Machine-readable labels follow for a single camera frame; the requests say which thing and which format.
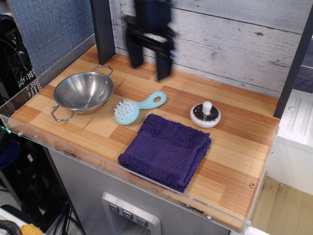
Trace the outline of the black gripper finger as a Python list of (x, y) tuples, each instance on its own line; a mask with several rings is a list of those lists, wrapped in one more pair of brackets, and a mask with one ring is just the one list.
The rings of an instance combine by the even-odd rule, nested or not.
[(126, 46), (132, 67), (141, 66), (143, 64), (143, 47), (129, 32), (126, 32)]
[(157, 79), (162, 80), (171, 75), (173, 58), (171, 51), (174, 46), (156, 50)]

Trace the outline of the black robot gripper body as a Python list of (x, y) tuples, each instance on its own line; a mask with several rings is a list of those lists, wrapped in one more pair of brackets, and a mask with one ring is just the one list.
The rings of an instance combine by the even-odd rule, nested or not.
[(132, 34), (143, 48), (154, 52), (174, 46), (176, 33), (169, 27), (172, 21), (170, 0), (135, 0), (134, 8), (135, 16), (124, 17), (126, 32)]

